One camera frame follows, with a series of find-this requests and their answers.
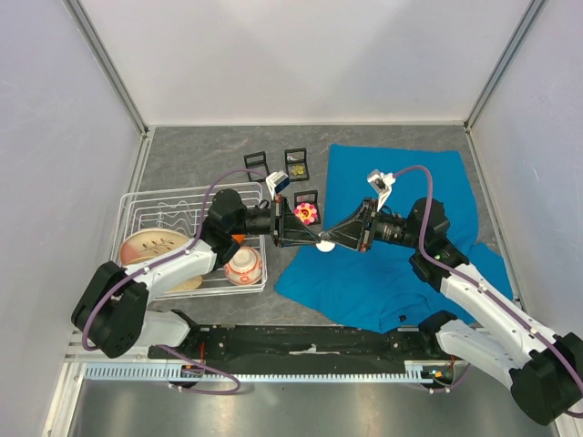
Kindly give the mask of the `pink flower smiley brooch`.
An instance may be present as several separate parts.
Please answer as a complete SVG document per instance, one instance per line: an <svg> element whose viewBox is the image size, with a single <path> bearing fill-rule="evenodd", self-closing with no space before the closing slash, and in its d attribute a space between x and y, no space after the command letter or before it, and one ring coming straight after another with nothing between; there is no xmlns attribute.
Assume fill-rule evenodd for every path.
<svg viewBox="0 0 583 437"><path fill-rule="evenodd" d="M306 226L319 222L319 213L316 206L309 202L303 202L295 207L295 216Z"/></svg>

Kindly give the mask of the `round silver badge brooch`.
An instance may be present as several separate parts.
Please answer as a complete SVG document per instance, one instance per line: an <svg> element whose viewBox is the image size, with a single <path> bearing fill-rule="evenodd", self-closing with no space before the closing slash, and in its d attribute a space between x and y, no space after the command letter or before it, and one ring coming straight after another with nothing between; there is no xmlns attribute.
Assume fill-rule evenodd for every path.
<svg viewBox="0 0 583 437"><path fill-rule="evenodd" d="M321 252L327 253L335 248L335 244L330 241L321 241L316 244L316 248Z"/></svg>

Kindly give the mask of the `blue t-shirt garment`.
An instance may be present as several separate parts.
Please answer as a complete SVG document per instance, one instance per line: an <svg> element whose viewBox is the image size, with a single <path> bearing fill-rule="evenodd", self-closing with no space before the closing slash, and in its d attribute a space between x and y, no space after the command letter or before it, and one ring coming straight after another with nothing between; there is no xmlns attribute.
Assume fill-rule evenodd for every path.
<svg viewBox="0 0 583 437"><path fill-rule="evenodd" d="M429 169L434 201L442 202L451 226L447 237L467 255L486 279L507 298L513 292L503 259L478 242L479 220L474 193L456 151L332 145L327 168L325 228L340 223L374 194L367 176L379 169L395 173L413 165ZM464 309L420 281L409 263L413 250L376 242L365 253L337 247L328 253L303 247L281 274L276 291L317 310L335 323L385 333L417 325L440 310L470 324Z"/></svg>

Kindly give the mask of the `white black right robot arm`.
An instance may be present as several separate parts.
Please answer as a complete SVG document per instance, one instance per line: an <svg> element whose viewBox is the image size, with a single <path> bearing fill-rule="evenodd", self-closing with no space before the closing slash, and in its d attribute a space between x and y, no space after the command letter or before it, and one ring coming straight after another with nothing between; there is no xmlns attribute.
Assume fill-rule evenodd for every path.
<svg viewBox="0 0 583 437"><path fill-rule="evenodd" d="M582 400L582 340L560 336L497 290L447 237L444 205L418 199L405 218L365 198L359 208L321 234L323 241L358 252L379 241L414 250L409 262L419 280L469 313L476 332L441 310L419 326L418 350L427 358L454 355L503 386L527 417L548 425L566 414L578 417Z"/></svg>

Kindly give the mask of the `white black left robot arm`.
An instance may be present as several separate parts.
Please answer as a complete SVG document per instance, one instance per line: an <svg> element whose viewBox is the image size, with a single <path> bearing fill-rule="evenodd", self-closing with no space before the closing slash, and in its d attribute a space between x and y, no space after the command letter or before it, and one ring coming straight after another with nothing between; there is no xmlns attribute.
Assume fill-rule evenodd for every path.
<svg viewBox="0 0 583 437"><path fill-rule="evenodd" d="M267 208L249 208L240 194L223 189L205 197L195 236L152 260L125 268L113 261L100 265L71 321L81 332L86 351L118 358L138 345L163 344L180 358L199 350L199 334L178 311L155 312L148 305L166 291L226 266L240 249L236 233L268 235L280 248L314 246L320 237L277 195Z"/></svg>

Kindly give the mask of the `gold leaf brooch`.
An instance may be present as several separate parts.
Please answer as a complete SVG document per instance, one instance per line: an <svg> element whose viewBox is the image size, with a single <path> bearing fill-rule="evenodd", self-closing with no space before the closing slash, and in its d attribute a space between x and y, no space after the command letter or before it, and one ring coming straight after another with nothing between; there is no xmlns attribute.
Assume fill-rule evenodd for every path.
<svg viewBox="0 0 583 437"><path fill-rule="evenodd" d="M303 177L305 175L305 167L302 165L296 165L291 167L291 174L295 178Z"/></svg>

